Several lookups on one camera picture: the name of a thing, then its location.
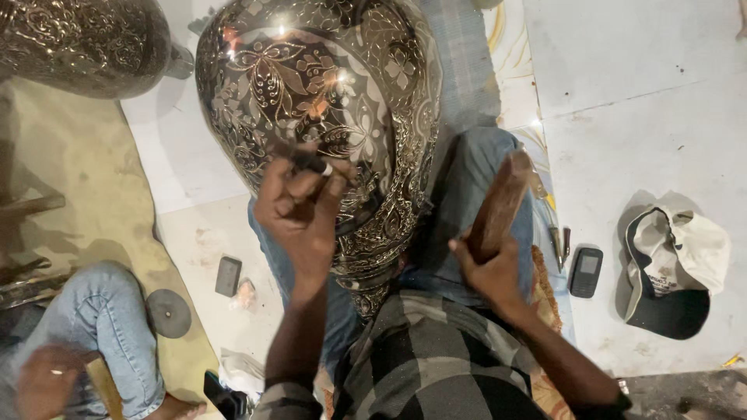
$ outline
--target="white baseball cap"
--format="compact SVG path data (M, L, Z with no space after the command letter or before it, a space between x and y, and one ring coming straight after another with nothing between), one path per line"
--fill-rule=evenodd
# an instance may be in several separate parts
M658 203L625 234L633 293L625 322L672 339L697 334L710 296L724 289L731 242L724 229L692 210Z

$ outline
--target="plaid shirt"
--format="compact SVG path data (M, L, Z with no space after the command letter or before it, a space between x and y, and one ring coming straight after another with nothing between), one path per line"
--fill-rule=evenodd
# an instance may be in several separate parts
M387 299L338 368L334 419L546 419L531 400L531 353L477 312L435 294ZM322 406L278 383L252 420L316 420Z

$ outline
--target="blue jeans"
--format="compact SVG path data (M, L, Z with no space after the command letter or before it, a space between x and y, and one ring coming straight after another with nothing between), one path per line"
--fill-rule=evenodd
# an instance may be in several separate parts
M122 397L123 415L141 420L161 406L166 395L158 371L156 341L148 328L137 280L116 262L99 262L78 271L44 312L31 335L0 353L0 417L14 419L13 398L19 371L41 346L67 343L97 350ZM67 419L104 419L104 404L85 373L75 384Z
M503 158L516 147L517 140L509 132L498 128L479 127L462 136L433 225L424 229L428 234L421 243L425 245L413 249L411 260L414 263L405 268L398 278L402 288L431 291L465 306L486 307L483 299L462 281L459 263L451 255L447 243L474 222ZM255 220L253 206L254 199L249 202L249 224L259 237L262 252L286 306L294 285L293 266L288 254ZM534 270L532 197L529 192L521 202L511 226L511 234L518 242L519 288L528 300ZM337 363L356 340L362 320L353 308L349 292L337 284L334 275L329 275L327 291L322 362L330 377L334 378Z

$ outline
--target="person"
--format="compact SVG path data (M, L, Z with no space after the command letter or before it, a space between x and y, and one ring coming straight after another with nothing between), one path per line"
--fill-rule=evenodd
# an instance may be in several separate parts
M350 296L329 274L347 180L337 173L292 176L289 161L271 162L249 204L249 223L280 286L285 314L253 419L320 418L323 409L312 394L320 358L334 378L333 419L546 419L530 397L533 360L579 419L623 418L630 402L617 382L527 304L531 198L493 260L477 264L465 245L464 232L517 144L495 128L463 136L435 225L414 251L417 263L399 275L398 290L363 330Z
M25 315L33 318L36 308L28 309ZM84 373L85 362L99 353L122 398L125 419L189 420L205 412L204 404L166 393L140 286L116 262L79 270L30 334L16 336L22 341L0 352L2 419L107 418Z

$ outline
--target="cap brim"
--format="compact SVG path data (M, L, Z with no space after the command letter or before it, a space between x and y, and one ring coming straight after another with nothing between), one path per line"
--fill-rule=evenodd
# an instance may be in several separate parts
M629 325L675 340L686 340L700 332L710 310L710 295L705 290L678 290L662 297L643 294Z

